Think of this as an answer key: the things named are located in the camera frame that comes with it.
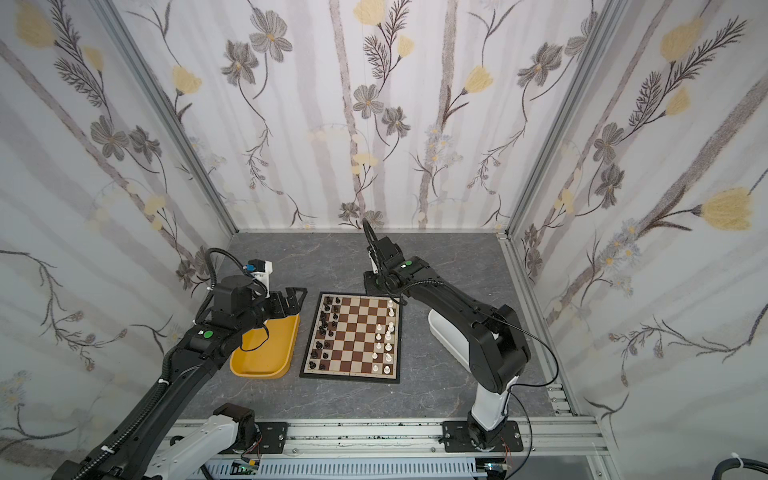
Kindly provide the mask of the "yellow plastic tray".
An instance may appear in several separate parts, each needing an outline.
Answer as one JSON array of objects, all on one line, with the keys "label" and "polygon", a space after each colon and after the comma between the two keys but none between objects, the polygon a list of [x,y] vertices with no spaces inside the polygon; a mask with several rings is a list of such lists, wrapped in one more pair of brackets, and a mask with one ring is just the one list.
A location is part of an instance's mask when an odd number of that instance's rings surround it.
[{"label": "yellow plastic tray", "polygon": [[268,320],[263,328],[243,336],[242,347],[230,358],[230,370],[239,377],[274,380],[290,369],[300,316]]}]

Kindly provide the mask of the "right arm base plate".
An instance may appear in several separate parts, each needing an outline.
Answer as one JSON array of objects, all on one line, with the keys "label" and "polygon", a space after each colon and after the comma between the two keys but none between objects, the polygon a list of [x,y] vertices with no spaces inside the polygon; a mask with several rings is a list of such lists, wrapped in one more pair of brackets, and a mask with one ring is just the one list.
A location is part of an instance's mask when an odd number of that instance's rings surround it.
[{"label": "right arm base plate", "polygon": [[474,421],[446,420],[441,423],[439,442],[447,453],[522,452],[522,435],[518,423],[502,421],[495,429],[486,431]]}]

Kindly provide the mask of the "white plastic tray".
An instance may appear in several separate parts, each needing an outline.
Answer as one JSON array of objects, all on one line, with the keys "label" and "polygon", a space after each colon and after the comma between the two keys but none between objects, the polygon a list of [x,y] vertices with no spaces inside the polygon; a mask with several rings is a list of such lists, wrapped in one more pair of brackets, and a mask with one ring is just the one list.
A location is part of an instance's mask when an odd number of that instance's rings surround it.
[{"label": "white plastic tray", "polygon": [[428,323],[432,335],[467,372],[471,372],[469,342],[461,331],[434,309],[429,312]]}]

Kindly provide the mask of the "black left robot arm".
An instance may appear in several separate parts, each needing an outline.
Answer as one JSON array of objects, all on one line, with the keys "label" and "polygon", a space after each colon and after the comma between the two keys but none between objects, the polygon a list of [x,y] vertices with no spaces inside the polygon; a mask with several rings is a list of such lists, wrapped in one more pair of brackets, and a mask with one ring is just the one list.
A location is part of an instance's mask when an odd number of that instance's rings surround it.
[{"label": "black left robot arm", "polygon": [[242,345],[243,336],[271,320],[300,313],[307,289],[269,292],[253,276],[213,282],[193,326],[164,356],[158,379],[99,446],[66,461],[55,479],[160,479],[150,472],[162,441],[201,388]]}]

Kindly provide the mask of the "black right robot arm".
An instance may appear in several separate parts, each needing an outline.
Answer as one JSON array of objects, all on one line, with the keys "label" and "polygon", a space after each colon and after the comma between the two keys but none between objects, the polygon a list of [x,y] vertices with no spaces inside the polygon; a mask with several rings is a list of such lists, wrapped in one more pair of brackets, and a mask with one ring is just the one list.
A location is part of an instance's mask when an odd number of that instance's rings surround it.
[{"label": "black right robot arm", "polygon": [[365,230],[372,270],[365,274],[368,290],[400,301],[406,297],[427,305],[444,318],[460,341],[468,371],[477,381],[474,404],[467,417],[468,434],[482,450],[501,436],[511,388],[531,360],[531,351],[517,313],[508,305],[493,307],[445,281],[423,259],[405,258],[387,237]]}]

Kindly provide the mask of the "brown folding chess board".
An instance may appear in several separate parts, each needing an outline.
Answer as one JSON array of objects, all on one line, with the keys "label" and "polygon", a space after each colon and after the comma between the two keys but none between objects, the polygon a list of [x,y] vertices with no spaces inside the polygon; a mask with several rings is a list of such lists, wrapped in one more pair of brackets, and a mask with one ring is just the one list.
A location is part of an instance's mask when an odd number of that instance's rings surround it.
[{"label": "brown folding chess board", "polygon": [[387,296],[320,293],[299,376],[398,384],[401,317]]}]

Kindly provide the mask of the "aluminium mounting rail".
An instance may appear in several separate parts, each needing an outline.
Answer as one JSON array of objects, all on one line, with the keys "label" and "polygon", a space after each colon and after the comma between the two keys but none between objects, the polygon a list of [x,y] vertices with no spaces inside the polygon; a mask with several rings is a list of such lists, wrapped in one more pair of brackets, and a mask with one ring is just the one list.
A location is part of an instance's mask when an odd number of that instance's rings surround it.
[{"label": "aluminium mounting rail", "polygon": [[[282,454],[248,453],[249,459],[385,458],[480,456],[483,452],[447,453],[439,442],[441,418],[406,419],[293,419],[287,422],[288,437]],[[522,452],[513,457],[606,456],[608,443],[590,417],[512,417],[522,435]]]}]

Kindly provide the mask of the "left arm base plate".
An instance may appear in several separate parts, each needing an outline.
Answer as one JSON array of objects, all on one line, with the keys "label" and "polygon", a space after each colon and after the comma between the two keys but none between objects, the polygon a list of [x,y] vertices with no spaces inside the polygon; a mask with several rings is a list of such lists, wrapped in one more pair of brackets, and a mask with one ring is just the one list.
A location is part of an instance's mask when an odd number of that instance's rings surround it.
[{"label": "left arm base plate", "polygon": [[288,437],[287,422],[263,422],[256,424],[257,439],[251,453],[282,454]]}]

